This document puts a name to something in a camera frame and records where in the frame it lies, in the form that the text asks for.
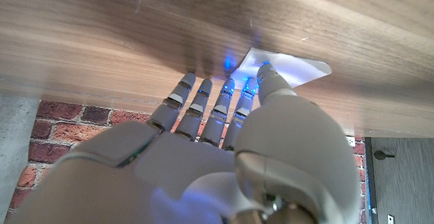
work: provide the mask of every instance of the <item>wooden tabletop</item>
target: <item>wooden tabletop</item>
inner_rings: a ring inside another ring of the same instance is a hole
[[[434,0],[0,0],[0,89],[151,112],[195,71],[209,112],[255,47],[327,62],[295,91],[347,134],[434,137],[433,20]]]

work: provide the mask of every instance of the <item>brick wall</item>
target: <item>brick wall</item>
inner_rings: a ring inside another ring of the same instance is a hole
[[[28,149],[28,165],[18,180],[6,219],[10,219],[25,197],[50,171],[56,160],[68,153],[73,147],[115,124],[127,120],[145,122],[148,118],[149,115],[143,113],[42,101],[33,126]],[[204,125],[205,122],[202,122],[198,136],[200,136]],[[359,222],[365,223],[364,138],[356,138],[356,141],[353,153],[360,175],[361,211]]]

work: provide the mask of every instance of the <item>white paper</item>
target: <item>white paper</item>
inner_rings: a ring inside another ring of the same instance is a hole
[[[332,73],[330,66],[322,61],[251,48],[239,68],[231,75],[235,80],[235,88],[242,89],[247,78],[256,78],[259,67],[266,61],[270,62],[293,88]]]

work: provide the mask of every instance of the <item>white robotic hand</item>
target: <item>white robotic hand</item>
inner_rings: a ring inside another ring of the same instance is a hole
[[[232,79],[198,143],[208,79],[169,133],[195,83],[187,73],[146,124],[115,126],[65,155],[11,223],[355,223],[356,168],[337,123],[270,64],[257,80],[262,106],[251,111],[248,79],[225,150]]]

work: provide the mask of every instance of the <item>red brick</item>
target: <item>red brick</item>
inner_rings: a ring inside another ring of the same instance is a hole
[[[99,126],[59,123],[54,132],[53,139],[57,141],[81,143],[92,138],[103,130],[105,130],[105,128]]]
[[[364,169],[359,169],[359,178],[360,178],[360,181],[365,181],[365,170]]]
[[[199,126],[199,130],[197,131],[197,136],[201,136],[202,135],[203,128],[205,127],[205,125],[206,125],[206,121],[203,120],[201,122],[201,125]]]
[[[80,113],[81,108],[81,105],[43,100],[39,104],[37,116],[51,119],[72,119]]]
[[[365,195],[365,189],[366,189],[366,185],[365,185],[365,183],[361,183],[361,184],[360,184],[360,188],[361,188],[361,194],[362,194],[362,195]]]
[[[109,117],[110,109],[100,107],[88,106],[84,109],[82,120],[94,122],[98,124],[105,124]]]
[[[365,145],[363,143],[356,143],[355,147],[353,147],[353,153],[364,155]]]
[[[360,167],[361,166],[361,156],[354,155],[354,160],[355,160],[355,165],[357,167]]]
[[[365,216],[365,211],[364,210],[362,210],[360,212],[360,223],[362,223],[362,224],[366,223],[366,216]]]
[[[69,148],[69,146],[65,145],[30,142],[30,146],[28,147],[28,160],[51,164],[65,153],[68,153]]]
[[[365,209],[365,197],[361,197],[361,203],[360,203],[360,209],[364,210]]]
[[[15,189],[9,208],[16,209],[20,207],[22,201],[29,195],[29,193],[31,193],[31,191],[31,189]]]
[[[37,120],[33,125],[32,137],[47,139],[52,130],[52,124],[50,122]]]
[[[22,170],[20,178],[18,179],[17,186],[19,187],[33,187],[35,185],[36,168],[32,166],[26,166]]]
[[[149,116],[150,115],[127,111],[113,111],[113,114],[111,115],[111,123],[119,124],[130,120],[144,123],[149,118]]]
[[[225,138],[226,132],[228,131],[228,127],[229,127],[229,125],[224,125],[223,133],[222,133],[222,138]]]
[[[176,122],[175,122],[174,126],[172,126],[172,129],[170,130],[170,132],[175,132],[175,130],[179,126],[180,122],[181,122],[180,118],[176,119]]]

